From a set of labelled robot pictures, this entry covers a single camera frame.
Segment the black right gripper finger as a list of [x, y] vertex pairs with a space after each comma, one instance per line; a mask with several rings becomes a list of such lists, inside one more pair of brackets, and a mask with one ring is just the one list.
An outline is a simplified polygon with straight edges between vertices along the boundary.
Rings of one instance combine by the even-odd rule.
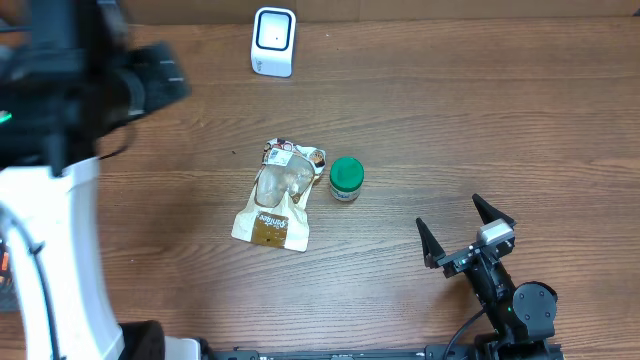
[[416, 225], [421, 239], [425, 266], [432, 269], [440, 267], [440, 261], [446, 257], [444, 249], [420, 217], [416, 219]]
[[484, 225], [487, 225], [496, 220], [504, 220], [509, 226], [515, 226], [517, 224], [517, 222], [513, 218], [493, 207], [479, 194], [474, 193], [472, 195], [472, 201]]

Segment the green-lid jar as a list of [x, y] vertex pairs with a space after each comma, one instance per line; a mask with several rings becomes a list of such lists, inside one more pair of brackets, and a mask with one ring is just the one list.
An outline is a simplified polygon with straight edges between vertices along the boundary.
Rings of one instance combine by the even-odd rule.
[[356, 158], [337, 159], [332, 164], [329, 177], [332, 196], [338, 201], [354, 201], [360, 195], [364, 175], [364, 167]]

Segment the brown clear snack pouch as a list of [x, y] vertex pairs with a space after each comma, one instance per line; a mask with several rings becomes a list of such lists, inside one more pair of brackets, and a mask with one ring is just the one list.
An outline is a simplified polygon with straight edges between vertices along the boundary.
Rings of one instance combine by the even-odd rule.
[[261, 167], [231, 236], [255, 245], [304, 252], [310, 227], [307, 201], [326, 166], [326, 152], [274, 138], [266, 142]]

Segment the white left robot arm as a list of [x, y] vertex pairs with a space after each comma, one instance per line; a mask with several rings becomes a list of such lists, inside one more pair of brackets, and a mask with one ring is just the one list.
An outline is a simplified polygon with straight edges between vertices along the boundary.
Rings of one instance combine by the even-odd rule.
[[200, 359], [201, 343], [112, 310], [97, 229], [98, 141], [176, 103], [164, 43], [131, 48], [115, 1], [34, 1], [1, 70], [1, 256], [31, 359]]

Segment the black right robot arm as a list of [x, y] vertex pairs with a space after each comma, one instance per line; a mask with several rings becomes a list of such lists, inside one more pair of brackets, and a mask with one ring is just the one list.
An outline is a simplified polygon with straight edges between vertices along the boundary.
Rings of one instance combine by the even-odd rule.
[[416, 219], [425, 266], [440, 268], [447, 278], [466, 276], [481, 310], [467, 320], [445, 345], [428, 345], [427, 359], [562, 359], [555, 335], [557, 292], [531, 281], [516, 286], [501, 258], [515, 248], [516, 221], [480, 195], [472, 200], [483, 225], [469, 246], [448, 254], [426, 223]]

